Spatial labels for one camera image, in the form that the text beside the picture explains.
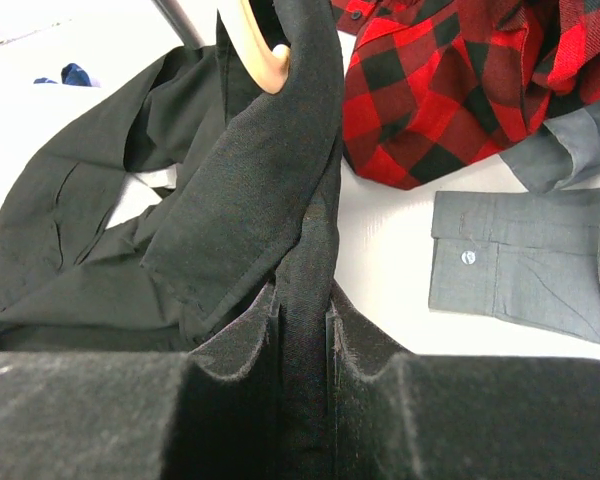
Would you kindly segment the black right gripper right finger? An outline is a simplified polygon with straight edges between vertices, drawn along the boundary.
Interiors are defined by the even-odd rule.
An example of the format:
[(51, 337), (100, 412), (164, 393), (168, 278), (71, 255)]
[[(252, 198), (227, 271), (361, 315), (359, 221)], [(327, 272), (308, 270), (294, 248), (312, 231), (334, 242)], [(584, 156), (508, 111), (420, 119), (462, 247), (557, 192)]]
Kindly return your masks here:
[(327, 314), (338, 479), (600, 479), (600, 361), (417, 355), (339, 287)]

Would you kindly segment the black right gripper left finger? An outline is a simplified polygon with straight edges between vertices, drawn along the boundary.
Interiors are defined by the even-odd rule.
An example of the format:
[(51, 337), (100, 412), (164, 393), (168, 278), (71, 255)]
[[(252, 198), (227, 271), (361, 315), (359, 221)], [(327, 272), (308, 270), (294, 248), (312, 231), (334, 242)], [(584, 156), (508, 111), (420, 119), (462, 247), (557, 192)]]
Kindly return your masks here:
[(0, 353), (0, 479), (272, 479), (272, 287), (190, 353)]

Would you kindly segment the black button shirt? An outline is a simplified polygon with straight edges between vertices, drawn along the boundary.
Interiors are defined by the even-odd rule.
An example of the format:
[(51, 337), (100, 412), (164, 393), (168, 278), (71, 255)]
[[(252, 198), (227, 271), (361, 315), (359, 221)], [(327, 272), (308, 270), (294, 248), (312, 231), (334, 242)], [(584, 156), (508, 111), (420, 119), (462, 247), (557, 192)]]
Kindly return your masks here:
[(254, 84), (219, 27), (214, 46), (159, 58), (27, 163), (120, 170), (161, 200), (1, 310), (0, 351), (191, 349), (266, 287), (285, 338), (319, 348), (338, 249), (340, 42), (325, 1), (253, 10), (291, 47), (280, 93)]

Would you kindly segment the beige wooden hanger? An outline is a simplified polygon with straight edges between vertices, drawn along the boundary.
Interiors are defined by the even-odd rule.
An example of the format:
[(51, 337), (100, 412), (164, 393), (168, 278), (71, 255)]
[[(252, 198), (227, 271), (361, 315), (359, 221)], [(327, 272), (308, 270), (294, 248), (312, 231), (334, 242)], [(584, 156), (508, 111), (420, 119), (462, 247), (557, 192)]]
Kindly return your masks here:
[(268, 94), (279, 93), (289, 75), (290, 48), (284, 44), (273, 49), (268, 46), (249, 1), (219, 1), (217, 10), (239, 59), (253, 81)]

